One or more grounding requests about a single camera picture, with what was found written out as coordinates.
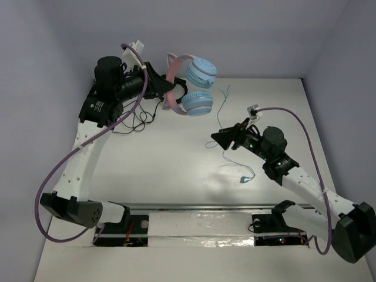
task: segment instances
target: screw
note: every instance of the screw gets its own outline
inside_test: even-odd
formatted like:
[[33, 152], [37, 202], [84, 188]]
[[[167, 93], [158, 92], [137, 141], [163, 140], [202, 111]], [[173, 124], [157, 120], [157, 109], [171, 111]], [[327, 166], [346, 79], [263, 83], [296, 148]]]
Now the screw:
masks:
[[141, 221], [141, 228], [148, 228], [149, 227], [149, 222], [147, 220]]

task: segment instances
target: blue cable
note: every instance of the blue cable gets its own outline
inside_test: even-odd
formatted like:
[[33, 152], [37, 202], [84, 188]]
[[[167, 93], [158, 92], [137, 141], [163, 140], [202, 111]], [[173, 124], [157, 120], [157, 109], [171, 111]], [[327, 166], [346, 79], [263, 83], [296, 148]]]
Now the blue cable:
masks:
[[[219, 88], [219, 87], [217, 87], [217, 86], [212, 85], [212, 87], [218, 89], [220, 92], [223, 93], [223, 96], [224, 96], [223, 103], [222, 103], [222, 105], [219, 107], [219, 110], [218, 110], [218, 112], [217, 112], [217, 120], [218, 120], [218, 124], [219, 124], [220, 128], [223, 129], [222, 124], [221, 124], [221, 121], [219, 120], [219, 113], [220, 113], [220, 111], [222, 110], [224, 104], [227, 102], [227, 98], [229, 97], [230, 90], [231, 90], [231, 85], [229, 85], [229, 87], [227, 87], [226, 93], [225, 93], [221, 88]], [[207, 142], [207, 143], [205, 144], [205, 148], [207, 148], [207, 149], [212, 149], [212, 148], [216, 147], [217, 145], [218, 145], [217, 142], [215, 142], [215, 141], [209, 141], [209, 142]], [[233, 163], [234, 165], [237, 165], [237, 166], [241, 166], [241, 167], [245, 168], [246, 170], [248, 170], [248, 171], [252, 174], [251, 177], [248, 177], [248, 176], [242, 176], [242, 177], [240, 178], [240, 183], [244, 184], [244, 183], [247, 183], [247, 182], [249, 182], [249, 181], [251, 181], [251, 180], [253, 180], [253, 179], [255, 178], [256, 174], [255, 174], [254, 170], [252, 169], [252, 167], [250, 167], [250, 166], [248, 166], [248, 165], [246, 165], [246, 164], [244, 165], [244, 164], [242, 164], [242, 163], [235, 162], [235, 161], [229, 159], [228, 157], [226, 157], [226, 156], [224, 155], [224, 153], [225, 153], [225, 150], [223, 150], [223, 152], [222, 152], [222, 157], [223, 157], [227, 162]]]

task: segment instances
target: wall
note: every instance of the wall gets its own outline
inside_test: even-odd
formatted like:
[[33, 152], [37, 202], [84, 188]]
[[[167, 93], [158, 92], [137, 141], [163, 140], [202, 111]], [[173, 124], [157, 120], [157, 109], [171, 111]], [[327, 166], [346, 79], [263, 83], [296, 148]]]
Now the wall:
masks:
[[[34, 278], [44, 243], [33, 216], [35, 193], [52, 166], [70, 151], [90, 83], [67, 33], [52, 30], [56, 23], [45, 17], [35, 0], [0, 1], [0, 273], [4, 282]], [[47, 227], [47, 213], [42, 220]]]
[[[352, 0], [304, 86], [337, 191], [376, 207], [376, 1]], [[368, 254], [376, 277], [376, 249]]]
[[302, 78], [348, 0], [51, 0], [89, 69], [141, 39], [166, 72], [166, 52], [212, 61], [221, 77]]

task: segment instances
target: white table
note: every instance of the white table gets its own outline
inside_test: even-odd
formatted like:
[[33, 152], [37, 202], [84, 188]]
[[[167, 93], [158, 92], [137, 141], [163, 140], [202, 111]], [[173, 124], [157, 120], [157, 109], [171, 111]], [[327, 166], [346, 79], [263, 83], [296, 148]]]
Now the white table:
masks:
[[[255, 103], [293, 110], [311, 135], [325, 185], [334, 189], [300, 80], [217, 81], [217, 86], [223, 88], [228, 84], [232, 92], [220, 114], [223, 126], [243, 121], [246, 107]], [[304, 204], [270, 181], [261, 168], [263, 162], [244, 149], [229, 151], [227, 156], [253, 167], [257, 176], [247, 184], [239, 183], [246, 171], [229, 166], [222, 159], [220, 148], [205, 148], [210, 134], [219, 128], [215, 113], [222, 95], [217, 90], [212, 92], [211, 115], [190, 118], [159, 110], [155, 122], [144, 132], [111, 136], [99, 159], [90, 198], [168, 206], [263, 206], [285, 199]], [[156, 101], [142, 103], [147, 110], [155, 104]], [[287, 153], [316, 176], [304, 133], [293, 117], [265, 112], [257, 126], [263, 130], [267, 125], [283, 130], [288, 140]], [[53, 219], [49, 233], [65, 238], [80, 230], [80, 226]], [[365, 258], [348, 264], [333, 250], [323, 257], [314, 248], [302, 246], [92, 247], [92, 238], [90, 230], [70, 243], [47, 241], [35, 281], [372, 281]]]

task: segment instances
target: ear cushion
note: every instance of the ear cushion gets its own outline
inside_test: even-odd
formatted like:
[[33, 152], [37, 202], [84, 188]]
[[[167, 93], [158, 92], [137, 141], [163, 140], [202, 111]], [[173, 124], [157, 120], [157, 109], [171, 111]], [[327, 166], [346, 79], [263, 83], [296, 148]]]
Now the ear cushion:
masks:
[[201, 88], [210, 88], [216, 81], [217, 68], [203, 58], [194, 57], [185, 74], [194, 85]]
[[213, 97], [208, 91], [194, 91], [183, 97], [182, 104], [189, 116], [201, 116], [212, 111]]

